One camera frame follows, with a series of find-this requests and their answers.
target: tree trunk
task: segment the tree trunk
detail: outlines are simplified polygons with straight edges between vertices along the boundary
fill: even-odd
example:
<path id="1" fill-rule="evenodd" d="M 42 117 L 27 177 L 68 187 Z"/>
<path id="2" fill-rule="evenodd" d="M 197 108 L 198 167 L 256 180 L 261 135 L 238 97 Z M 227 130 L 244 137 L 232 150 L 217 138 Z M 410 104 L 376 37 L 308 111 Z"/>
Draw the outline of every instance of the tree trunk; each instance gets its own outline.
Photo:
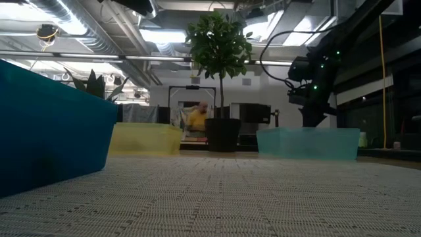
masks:
<path id="1" fill-rule="evenodd" d="M 221 112 L 219 117 L 224 118 L 224 87 L 222 85 L 222 78 L 219 78 L 220 82 L 220 93 L 221 93 Z"/>

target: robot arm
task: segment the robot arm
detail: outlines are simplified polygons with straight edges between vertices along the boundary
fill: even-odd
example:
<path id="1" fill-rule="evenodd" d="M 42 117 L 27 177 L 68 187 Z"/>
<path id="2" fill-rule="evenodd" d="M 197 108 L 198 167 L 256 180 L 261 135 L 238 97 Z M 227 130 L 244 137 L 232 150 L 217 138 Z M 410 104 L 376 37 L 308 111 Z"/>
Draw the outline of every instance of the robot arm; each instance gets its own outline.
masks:
<path id="1" fill-rule="evenodd" d="M 303 88 L 288 92 L 289 102 L 303 105 L 300 112 L 304 127 L 318 126 L 327 114 L 335 114 L 328 100 L 334 89 L 341 59 L 354 46 L 365 29 L 384 12 L 394 0 L 366 0 L 344 23 L 336 26 L 320 43 L 312 48 L 307 57 L 297 57 L 288 76 L 290 80 L 311 80 Z"/>

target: gray textured mat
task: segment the gray textured mat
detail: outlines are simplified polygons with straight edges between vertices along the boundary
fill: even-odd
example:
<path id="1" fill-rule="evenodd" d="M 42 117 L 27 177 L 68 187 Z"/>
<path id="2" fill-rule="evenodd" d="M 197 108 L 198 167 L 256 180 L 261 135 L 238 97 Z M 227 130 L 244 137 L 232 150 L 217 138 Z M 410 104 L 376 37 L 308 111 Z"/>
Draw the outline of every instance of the gray textured mat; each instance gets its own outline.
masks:
<path id="1" fill-rule="evenodd" d="M 114 158 L 101 172 L 0 199 L 0 236 L 421 236 L 421 171 Z"/>

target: man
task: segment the man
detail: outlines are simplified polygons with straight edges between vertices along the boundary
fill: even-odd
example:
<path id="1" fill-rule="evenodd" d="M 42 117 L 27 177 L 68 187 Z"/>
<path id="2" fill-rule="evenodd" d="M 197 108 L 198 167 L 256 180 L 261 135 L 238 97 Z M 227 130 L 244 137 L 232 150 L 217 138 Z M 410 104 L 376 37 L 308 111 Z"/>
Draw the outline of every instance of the man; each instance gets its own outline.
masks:
<path id="1" fill-rule="evenodd" d="M 190 113 L 187 119 L 186 130 L 190 132 L 204 132 L 205 119 L 208 111 L 208 103 L 200 102 L 193 112 Z"/>

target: plastic bin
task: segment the plastic bin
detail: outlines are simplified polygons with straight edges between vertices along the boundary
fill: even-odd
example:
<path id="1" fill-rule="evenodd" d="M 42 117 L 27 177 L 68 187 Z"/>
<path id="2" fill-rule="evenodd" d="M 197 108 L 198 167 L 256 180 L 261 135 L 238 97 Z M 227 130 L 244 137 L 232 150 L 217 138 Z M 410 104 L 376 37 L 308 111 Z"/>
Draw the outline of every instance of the plastic bin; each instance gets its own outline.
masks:
<path id="1" fill-rule="evenodd" d="M 118 122 L 110 155 L 177 155 L 183 131 L 169 124 Z"/>
<path id="2" fill-rule="evenodd" d="M 117 106 L 0 60 L 0 197 L 99 171 Z"/>
<path id="3" fill-rule="evenodd" d="M 259 153 L 290 159 L 353 160 L 358 128 L 272 128 L 257 131 Z"/>

